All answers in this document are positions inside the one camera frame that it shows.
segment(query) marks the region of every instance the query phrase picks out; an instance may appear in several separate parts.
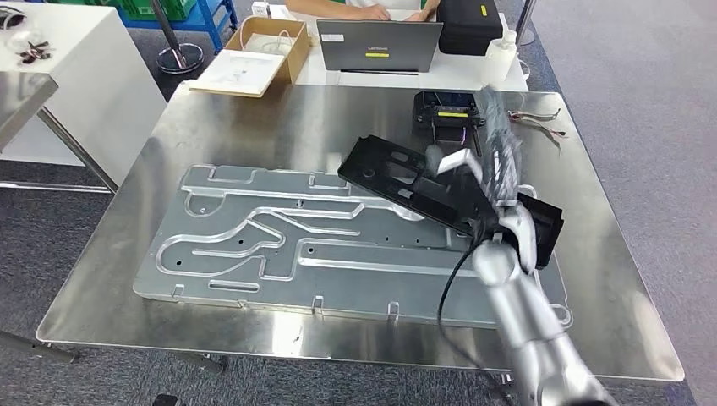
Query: laptop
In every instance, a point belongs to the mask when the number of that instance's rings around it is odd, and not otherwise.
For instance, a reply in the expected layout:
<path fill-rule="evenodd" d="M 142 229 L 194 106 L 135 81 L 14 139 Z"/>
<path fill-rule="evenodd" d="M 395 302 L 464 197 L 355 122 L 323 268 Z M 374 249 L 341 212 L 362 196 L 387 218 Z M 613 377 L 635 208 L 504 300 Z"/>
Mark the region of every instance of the laptop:
<path fill-rule="evenodd" d="M 326 70 L 428 72 L 443 23 L 320 19 Z"/>

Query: metal panel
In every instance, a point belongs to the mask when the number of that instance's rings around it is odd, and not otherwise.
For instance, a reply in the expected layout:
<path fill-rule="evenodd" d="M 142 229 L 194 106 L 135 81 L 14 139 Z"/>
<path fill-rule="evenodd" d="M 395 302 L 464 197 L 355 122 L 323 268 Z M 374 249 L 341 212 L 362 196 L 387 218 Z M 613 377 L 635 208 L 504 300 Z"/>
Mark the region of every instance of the metal panel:
<path fill-rule="evenodd" d="M 441 292 L 468 244 L 336 175 L 196 166 L 167 210 L 134 291 L 243 311 L 435 323 L 435 300 L 426 298 Z M 495 317 L 469 264 L 457 274 L 446 324 L 491 326 Z M 568 323 L 557 267 L 539 274 Z"/>

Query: black plastic part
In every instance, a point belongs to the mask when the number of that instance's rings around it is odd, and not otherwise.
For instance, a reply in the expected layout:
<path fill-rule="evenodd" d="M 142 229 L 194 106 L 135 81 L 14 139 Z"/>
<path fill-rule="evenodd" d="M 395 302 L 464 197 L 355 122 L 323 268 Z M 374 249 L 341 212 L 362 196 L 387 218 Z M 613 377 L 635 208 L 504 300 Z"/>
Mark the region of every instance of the black plastic part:
<path fill-rule="evenodd" d="M 173 395 L 161 394 L 157 395 L 152 406 L 179 406 L 179 398 Z"/>
<path fill-rule="evenodd" d="M 421 216 L 474 236 L 477 220 L 493 227 L 498 217 L 475 179 L 470 178 L 473 175 L 461 173 L 464 169 L 432 177 L 425 170 L 423 154 L 370 135 L 358 139 L 338 175 Z"/>
<path fill-rule="evenodd" d="M 438 177 L 427 173 L 425 167 L 423 154 L 369 135 L 356 141 L 338 175 L 470 237 L 481 234 L 481 228 L 487 237 L 507 231 L 498 225 L 498 216 L 467 167 Z M 518 200 L 533 216 L 537 267 L 543 268 L 562 229 L 562 209 L 523 194 L 518 194 Z M 517 243 L 511 233 L 504 233 L 504 239 L 514 246 Z"/>

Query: black case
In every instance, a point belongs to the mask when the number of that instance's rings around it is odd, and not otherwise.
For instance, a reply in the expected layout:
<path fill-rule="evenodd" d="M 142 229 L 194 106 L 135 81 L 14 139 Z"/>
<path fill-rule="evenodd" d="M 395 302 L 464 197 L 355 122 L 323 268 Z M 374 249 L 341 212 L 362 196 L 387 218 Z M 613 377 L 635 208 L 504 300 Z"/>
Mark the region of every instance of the black case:
<path fill-rule="evenodd" d="M 484 56 L 490 41 L 503 36 L 493 0 L 446 0 L 439 4 L 436 18 L 443 23 L 438 40 L 443 53 Z"/>

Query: white desk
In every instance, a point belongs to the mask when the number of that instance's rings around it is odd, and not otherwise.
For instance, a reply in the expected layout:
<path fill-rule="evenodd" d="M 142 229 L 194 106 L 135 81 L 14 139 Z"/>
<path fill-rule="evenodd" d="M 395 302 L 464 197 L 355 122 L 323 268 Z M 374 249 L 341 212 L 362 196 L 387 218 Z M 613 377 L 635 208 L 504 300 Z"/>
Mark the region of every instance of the white desk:
<path fill-rule="evenodd" d="M 58 89 L 45 107 L 121 184 L 167 103 L 117 10 L 109 7 L 13 3 L 50 42 L 52 58 L 19 65 L 0 31 L 0 70 L 50 74 Z M 82 165 L 38 118 L 6 145 L 0 159 Z"/>
<path fill-rule="evenodd" d="M 306 14 L 293 14 L 286 6 L 271 5 L 271 17 L 274 19 L 300 19 L 306 21 L 309 34 L 318 37 L 316 17 Z M 298 85 L 344 85 L 373 87 L 405 87 L 412 89 L 456 89 L 476 91 L 484 87 L 480 78 L 480 68 L 484 57 L 470 55 L 448 55 L 435 49 L 430 71 L 416 75 L 402 74 L 360 74 L 326 70 L 321 46 L 311 47 L 309 57 L 297 78 Z M 517 58 L 513 61 L 506 80 L 497 86 L 501 91 L 528 91 L 523 71 Z"/>

